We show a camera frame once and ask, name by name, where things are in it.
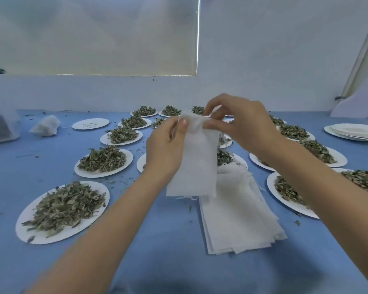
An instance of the table surface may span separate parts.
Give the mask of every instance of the table surface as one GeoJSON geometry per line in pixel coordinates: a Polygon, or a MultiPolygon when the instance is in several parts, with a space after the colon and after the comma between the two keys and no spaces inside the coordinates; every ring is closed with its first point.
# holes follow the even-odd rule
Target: table surface
{"type": "MultiPolygon", "coordinates": [[[[99,139],[105,130],[129,116],[114,112],[57,112],[54,114],[62,127],[56,136],[41,138],[29,130],[46,115],[35,110],[19,113],[21,137],[0,144],[0,293],[20,293],[87,231],[60,242],[32,245],[17,238],[15,223],[23,209],[47,190],[82,180],[74,173],[75,163],[89,153],[88,148],[102,146],[99,139]],[[107,118],[111,123],[94,130],[71,128],[73,123],[87,118],[107,118]]],[[[344,154],[348,158],[344,168],[368,170],[368,142],[334,137],[323,130],[335,123],[368,124],[368,119],[330,118],[326,112],[273,115],[288,124],[304,127],[319,142],[344,154]]],[[[108,207],[140,175],[136,162],[146,152],[145,142],[152,129],[145,128],[142,132],[140,141],[123,146],[134,154],[128,168],[108,180],[94,179],[110,190],[108,207]]],[[[310,217],[299,217],[277,201],[266,186],[270,172],[250,161],[248,153],[237,143],[228,150],[247,161],[288,239],[270,248],[238,255],[208,255],[199,202],[166,197],[163,190],[126,252],[112,285],[136,294],[368,293],[368,282],[324,224],[310,217]]]]}

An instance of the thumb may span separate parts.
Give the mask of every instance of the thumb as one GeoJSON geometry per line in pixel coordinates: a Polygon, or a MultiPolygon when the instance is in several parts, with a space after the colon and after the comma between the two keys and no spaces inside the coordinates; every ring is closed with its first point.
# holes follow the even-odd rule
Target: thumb
{"type": "Polygon", "coordinates": [[[185,139],[185,135],[187,133],[187,128],[188,128],[188,120],[187,119],[183,119],[182,121],[180,121],[177,124],[175,137],[173,139],[174,143],[178,143],[180,145],[184,144],[184,139],[185,139]]]}
{"type": "Polygon", "coordinates": [[[224,121],[220,121],[218,119],[209,119],[203,123],[203,128],[217,130],[217,131],[221,131],[222,133],[231,135],[233,125],[226,123],[224,121]]]}

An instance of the stack of plates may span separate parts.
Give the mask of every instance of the stack of plates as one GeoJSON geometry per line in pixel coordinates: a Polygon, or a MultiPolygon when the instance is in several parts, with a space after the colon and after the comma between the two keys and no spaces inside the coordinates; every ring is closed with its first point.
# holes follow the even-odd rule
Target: stack of plates
{"type": "Polygon", "coordinates": [[[324,127],[324,130],[334,136],[358,140],[368,141],[368,125],[363,124],[336,124],[324,127]]]}

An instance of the person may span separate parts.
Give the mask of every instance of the person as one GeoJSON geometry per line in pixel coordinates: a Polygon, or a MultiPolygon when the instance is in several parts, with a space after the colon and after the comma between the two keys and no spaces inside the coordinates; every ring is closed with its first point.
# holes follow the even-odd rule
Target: person
{"type": "MultiPolygon", "coordinates": [[[[259,101],[221,94],[207,104],[205,129],[230,135],[272,165],[299,193],[368,279],[368,192],[277,131],[259,101]],[[234,115],[233,124],[222,121],[234,115]]],[[[140,177],[27,294],[105,293],[157,195],[180,167],[188,121],[165,120],[146,143],[140,177]],[[177,125],[173,138],[171,131],[177,125]]]]}

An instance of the person's right arm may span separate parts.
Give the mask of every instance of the person's right arm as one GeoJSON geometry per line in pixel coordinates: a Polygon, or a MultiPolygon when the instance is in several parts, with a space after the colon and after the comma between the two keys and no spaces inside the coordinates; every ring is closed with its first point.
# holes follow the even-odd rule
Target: person's right arm
{"type": "Polygon", "coordinates": [[[245,150],[276,169],[320,217],[368,279],[368,192],[283,137],[259,101],[221,94],[210,100],[205,115],[216,110],[205,128],[229,134],[245,150]],[[234,115],[229,124],[225,115],[234,115]]]}

